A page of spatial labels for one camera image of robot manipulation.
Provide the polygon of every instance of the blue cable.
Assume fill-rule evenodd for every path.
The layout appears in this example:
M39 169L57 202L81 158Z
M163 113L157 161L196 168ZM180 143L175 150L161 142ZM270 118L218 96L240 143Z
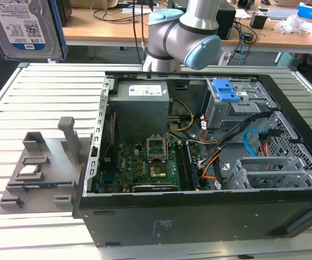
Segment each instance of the blue cable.
M242 64L242 58L244 54L244 35L242 34L242 39L243 39L243 45L242 45L242 51L240 52L240 61L239 61L239 66Z
M244 145L245 145L245 148L246 150L248 150L248 152L251 154L251 156L257 156L255 154L255 152L252 150L251 146L249 145L248 143L248 133L250 132L253 132L253 133L257 133L259 134L260 131L259 130L256 130L256 129L250 129L250 130L247 130L245 133L244 133L244 136L243 136L243 142L244 142Z

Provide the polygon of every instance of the floor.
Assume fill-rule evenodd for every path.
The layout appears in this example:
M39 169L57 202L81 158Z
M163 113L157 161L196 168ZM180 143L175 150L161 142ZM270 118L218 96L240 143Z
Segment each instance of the floor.
M277 53L260 53L252 52L245 61L246 66L276 66L274 63ZM119 50L118 47L96 47L95 58L89 58L87 47L84 46L69 46L69 55L66 59L67 63L120 63L120 64L133 64L139 63L136 54L136 49L129 47L124 50ZM238 60L232 60L230 65L238 65ZM5 61L0 56L0 89L9 79L10 75L14 72L18 62ZM308 71L303 75L312 84L312 63L308 62Z

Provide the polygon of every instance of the motherboard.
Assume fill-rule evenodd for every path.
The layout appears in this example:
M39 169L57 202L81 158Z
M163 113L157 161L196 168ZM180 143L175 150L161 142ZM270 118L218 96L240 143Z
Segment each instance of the motherboard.
M190 158L193 168L184 169L188 163L183 160ZM102 171L93 188L99 193L194 190L198 186L194 165L201 158L197 144L120 144L116 167Z

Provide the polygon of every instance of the power supply label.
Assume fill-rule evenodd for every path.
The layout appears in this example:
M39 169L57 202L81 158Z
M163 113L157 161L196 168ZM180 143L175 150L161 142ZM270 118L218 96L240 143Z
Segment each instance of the power supply label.
M162 96L161 85L131 85L129 96Z
M0 0L0 22L9 42L20 50L42 50L46 41L31 0Z

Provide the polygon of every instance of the robotic arm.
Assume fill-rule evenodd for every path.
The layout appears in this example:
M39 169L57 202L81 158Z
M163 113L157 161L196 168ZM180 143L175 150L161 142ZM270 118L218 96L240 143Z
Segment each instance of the robotic arm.
M160 9L149 16L148 55L143 71L176 72L180 64L200 70L221 48L216 35L220 0L189 0L186 13Z

